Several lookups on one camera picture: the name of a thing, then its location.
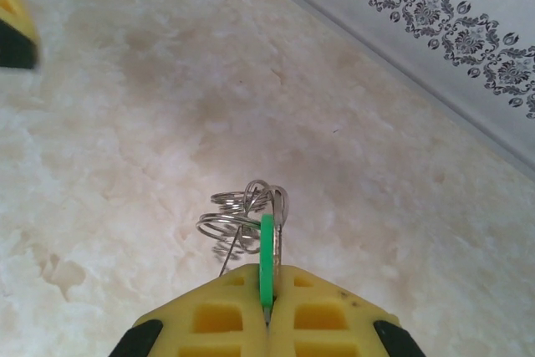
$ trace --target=beige floor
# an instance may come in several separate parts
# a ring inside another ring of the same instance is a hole
[[[217,275],[194,229],[253,178],[285,262],[397,314],[428,356],[535,354],[535,184],[288,0],[29,0],[0,74],[0,344],[106,356]]]

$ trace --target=floral pattern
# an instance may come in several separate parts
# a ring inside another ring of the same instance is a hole
[[[515,33],[499,33],[499,22],[488,15],[473,16],[471,4],[451,0],[368,0],[390,21],[403,23],[414,38],[427,37],[431,51],[465,67],[468,77],[480,80],[495,95],[509,96],[509,105],[526,110],[535,120],[535,46],[514,48]]]

